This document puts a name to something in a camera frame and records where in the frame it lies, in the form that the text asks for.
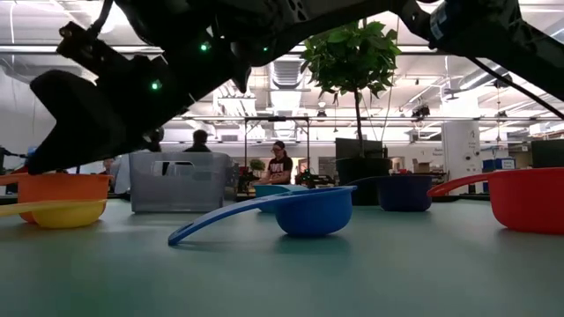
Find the table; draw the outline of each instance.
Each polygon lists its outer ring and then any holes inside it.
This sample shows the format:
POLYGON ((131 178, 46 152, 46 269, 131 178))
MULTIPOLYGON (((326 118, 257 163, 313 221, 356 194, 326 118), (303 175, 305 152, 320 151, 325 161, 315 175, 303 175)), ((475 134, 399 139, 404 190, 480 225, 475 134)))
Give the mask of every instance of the table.
POLYGON ((504 230, 485 202, 356 209, 316 240, 250 211, 168 247, 196 216, 110 201, 77 230, 0 218, 0 316, 564 316, 564 238, 504 230))

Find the red measuring cup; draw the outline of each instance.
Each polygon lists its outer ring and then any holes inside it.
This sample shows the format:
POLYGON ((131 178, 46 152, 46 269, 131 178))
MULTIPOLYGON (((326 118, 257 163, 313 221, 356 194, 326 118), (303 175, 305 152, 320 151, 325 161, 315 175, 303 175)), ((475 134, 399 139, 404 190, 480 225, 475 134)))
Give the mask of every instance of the red measuring cup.
POLYGON ((487 181, 495 218, 521 232, 564 234, 564 168, 537 168, 482 173, 431 188, 429 196, 478 181, 487 181))

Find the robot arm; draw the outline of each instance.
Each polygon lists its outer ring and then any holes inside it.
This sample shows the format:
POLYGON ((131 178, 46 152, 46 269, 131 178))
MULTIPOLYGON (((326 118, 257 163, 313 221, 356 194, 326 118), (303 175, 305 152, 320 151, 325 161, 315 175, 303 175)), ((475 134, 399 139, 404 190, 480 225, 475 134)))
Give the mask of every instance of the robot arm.
MULTIPOLYGON (((108 15, 111 1, 105 0, 102 17, 108 15)), ((251 67, 275 60, 311 35, 385 11, 397 14, 431 48, 489 58, 564 100, 559 83, 550 79, 564 75, 564 46, 524 22, 517 0, 447 0, 431 14, 415 0, 115 0, 115 4, 139 38, 163 48, 163 55, 152 60, 119 55, 97 39, 103 18, 89 30, 71 22, 63 27, 57 52, 99 78, 94 85, 52 70, 31 83, 57 124, 30 158, 30 173, 146 147, 151 131, 228 79, 244 92, 251 67)))

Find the woman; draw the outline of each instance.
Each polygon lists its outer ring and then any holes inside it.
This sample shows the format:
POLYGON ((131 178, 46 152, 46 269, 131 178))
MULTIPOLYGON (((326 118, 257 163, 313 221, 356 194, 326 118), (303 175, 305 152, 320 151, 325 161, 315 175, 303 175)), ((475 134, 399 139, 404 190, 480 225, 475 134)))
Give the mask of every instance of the woman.
POLYGON ((286 145, 282 141, 276 141, 272 146, 274 158, 271 159, 266 169, 266 175, 258 181, 258 184, 289 185, 293 162, 288 158, 286 145))

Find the clear plastic bin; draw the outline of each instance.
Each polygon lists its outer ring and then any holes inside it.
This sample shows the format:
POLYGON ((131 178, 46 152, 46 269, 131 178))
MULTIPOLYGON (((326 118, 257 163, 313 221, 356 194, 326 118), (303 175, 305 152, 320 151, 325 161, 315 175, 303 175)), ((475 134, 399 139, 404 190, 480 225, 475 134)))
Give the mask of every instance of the clear plastic bin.
POLYGON ((207 212, 223 206, 224 153, 130 154, 131 208, 134 212, 207 212))

